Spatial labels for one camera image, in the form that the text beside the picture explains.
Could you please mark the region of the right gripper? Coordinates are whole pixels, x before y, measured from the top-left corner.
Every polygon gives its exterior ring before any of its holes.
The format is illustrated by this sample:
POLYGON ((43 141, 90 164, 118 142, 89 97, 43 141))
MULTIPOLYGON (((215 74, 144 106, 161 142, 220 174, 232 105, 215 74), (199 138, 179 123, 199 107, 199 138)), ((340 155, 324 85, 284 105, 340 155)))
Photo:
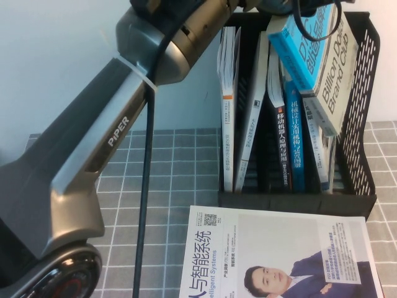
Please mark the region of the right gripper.
POLYGON ((311 1, 228 1, 228 4, 233 7, 232 10, 235 10, 236 7, 240 7, 244 12, 256 9, 259 12, 276 16, 292 15, 294 12, 298 11, 300 11, 300 14, 303 16, 313 15, 311 1))

